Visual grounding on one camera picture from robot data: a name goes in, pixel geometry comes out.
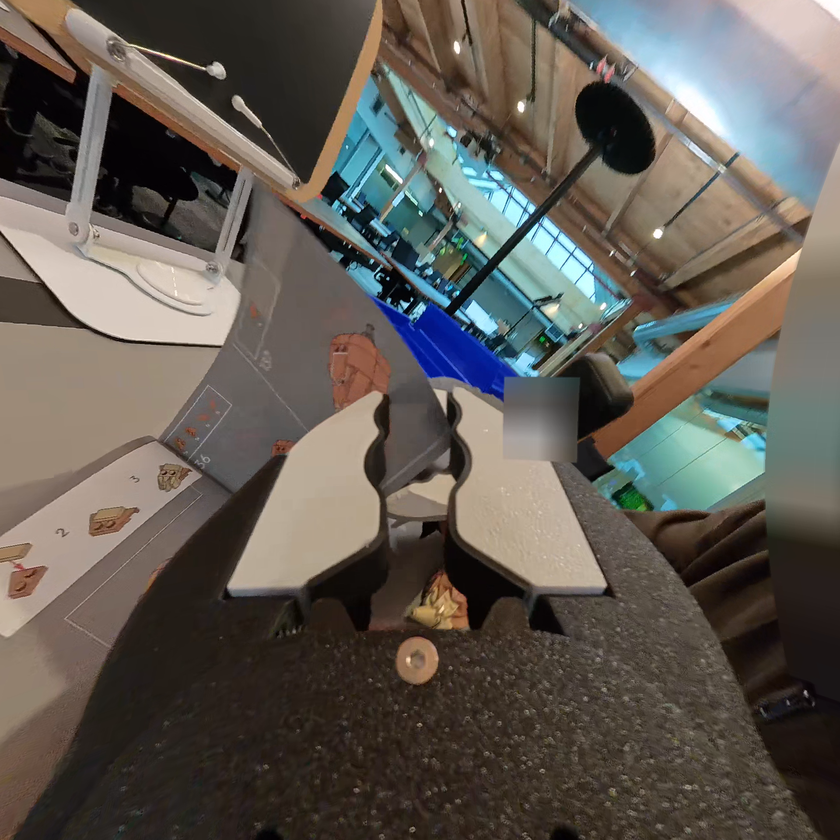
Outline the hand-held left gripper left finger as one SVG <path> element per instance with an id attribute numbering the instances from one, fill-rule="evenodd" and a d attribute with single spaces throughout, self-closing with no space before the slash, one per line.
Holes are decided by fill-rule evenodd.
<path id="1" fill-rule="evenodd" d="M 296 444 L 227 582 L 230 596 L 314 597 L 345 570 L 382 557 L 389 413 L 389 397 L 372 392 Z"/>

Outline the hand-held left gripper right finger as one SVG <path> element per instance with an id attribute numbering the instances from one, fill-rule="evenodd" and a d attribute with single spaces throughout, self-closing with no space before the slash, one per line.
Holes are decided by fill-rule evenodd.
<path id="1" fill-rule="evenodd" d="M 525 596 L 603 595 L 602 572 L 558 473 L 506 458 L 503 415 L 453 387 L 453 455 L 464 466 L 450 496 L 450 533 L 467 554 Z"/>

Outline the brick building instruction booklet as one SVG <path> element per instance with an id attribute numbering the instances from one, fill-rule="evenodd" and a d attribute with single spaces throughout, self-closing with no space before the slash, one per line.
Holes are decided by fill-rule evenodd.
<path id="1" fill-rule="evenodd" d="M 443 455 L 425 372 L 365 291 L 277 195 L 249 200 L 237 319 L 158 438 L 132 441 L 2 531 L 2 760 L 65 748 L 150 574 L 245 483 L 341 406 L 390 400 L 382 493 Z"/>

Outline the grey desk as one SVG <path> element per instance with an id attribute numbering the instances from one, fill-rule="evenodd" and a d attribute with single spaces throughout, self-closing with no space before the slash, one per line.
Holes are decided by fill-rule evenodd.
<path id="1" fill-rule="evenodd" d="M 158 438 L 219 349 L 126 343 L 74 319 L 2 238 L 2 531 L 132 441 Z"/>

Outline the black rounded object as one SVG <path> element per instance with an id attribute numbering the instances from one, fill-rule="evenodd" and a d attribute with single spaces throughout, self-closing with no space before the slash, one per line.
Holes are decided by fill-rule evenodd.
<path id="1" fill-rule="evenodd" d="M 631 386 L 606 353 L 588 353 L 580 368 L 579 438 L 623 417 L 634 405 Z"/>

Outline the person's brown clothing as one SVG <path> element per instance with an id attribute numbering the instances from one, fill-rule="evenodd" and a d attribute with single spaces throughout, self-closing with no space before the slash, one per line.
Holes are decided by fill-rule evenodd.
<path id="1" fill-rule="evenodd" d="M 695 598 L 751 708 L 806 683 L 789 673 L 771 581 L 764 500 L 715 511 L 626 510 Z M 755 722 L 774 764 L 823 838 L 839 838 L 838 711 Z"/>

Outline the wooden beam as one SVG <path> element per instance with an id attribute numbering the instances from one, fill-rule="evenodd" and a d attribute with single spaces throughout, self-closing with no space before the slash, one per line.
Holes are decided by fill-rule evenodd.
<path id="1" fill-rule="evenodd" d="M 782 328 L 799 250 L 632 386 L 634 404 L 593 434 L 606 459 Z"/>

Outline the white book stand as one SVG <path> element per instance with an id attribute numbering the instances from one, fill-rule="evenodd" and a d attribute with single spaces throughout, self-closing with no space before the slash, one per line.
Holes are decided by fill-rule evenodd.
<path id="1" fill-rule="evenodd" d="M 9 225 L 2 234 L 69 314 L 89 329 L 134 343 L 222 347 L 237 319 L 240 293 L 227 270 L 246 204 L 258 177 L 296 191 L 301 180 L 279 146 L 261 149 L 190 93 L 152 58 L 171 60 L 225 81 L 219 61 L 195 63 L 133 44 L 69 3 L 61 24 L 91 58 L 77 168 L 70 201 L 59 215 L 26 213 L 28 228 Z M 204 132 L 214 147 L 239 165 L 214 253 L 203 263 L 124 234 L 103 233 L 92 223 L 99 166 L 118 82 L 162 105 L 186 127 Z"/>

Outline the black plastic buckle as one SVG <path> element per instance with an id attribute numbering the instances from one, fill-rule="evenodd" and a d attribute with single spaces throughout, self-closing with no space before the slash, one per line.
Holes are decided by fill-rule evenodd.
<path id="1" fill-rule="evenodd" d="M 754 719 L 763 725 L 770 725 L 792 716 L 813 711 L 816 700 L 810 689 L 794 686 L 762 698 L 752 708 Z"/>

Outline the black pole with round disc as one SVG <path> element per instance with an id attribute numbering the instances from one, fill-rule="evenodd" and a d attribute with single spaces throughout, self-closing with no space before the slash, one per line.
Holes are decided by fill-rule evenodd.
<path id="1" fill-rule="evenodd" d="M 585 86 L 575 101 L 574 117 L 587 143 L 586 153 L 448 304 L 447 315 L 454 317 L 596 161 L 621 175 L 641 174 L 653 163 L 653 128 L 645 112 L 624 89 L 605 81 Z"/>

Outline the black tabletop with plywood edge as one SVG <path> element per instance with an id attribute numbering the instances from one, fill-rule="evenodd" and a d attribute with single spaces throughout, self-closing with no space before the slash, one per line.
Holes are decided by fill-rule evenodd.
<path id="1" fill-rule="evenodd" d="M 371 73 L 382 2 L 74 2 L 62 23 L 98 67 L 305 203 Z"/>

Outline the silver ventilation duct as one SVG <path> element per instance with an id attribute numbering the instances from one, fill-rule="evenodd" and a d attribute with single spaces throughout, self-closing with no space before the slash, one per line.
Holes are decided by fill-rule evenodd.
<path id="1" fill-rule="evenodd" d="M 638 347 L 648 347 L 657 339 L 679 333 L 693 333 L 705 328 L 723 312 L 729 310 L 738 297 L 708 303 L 704 306 L 684 310 L 667 318 L 639 325 L 633 331 L 633 341 Z"/>

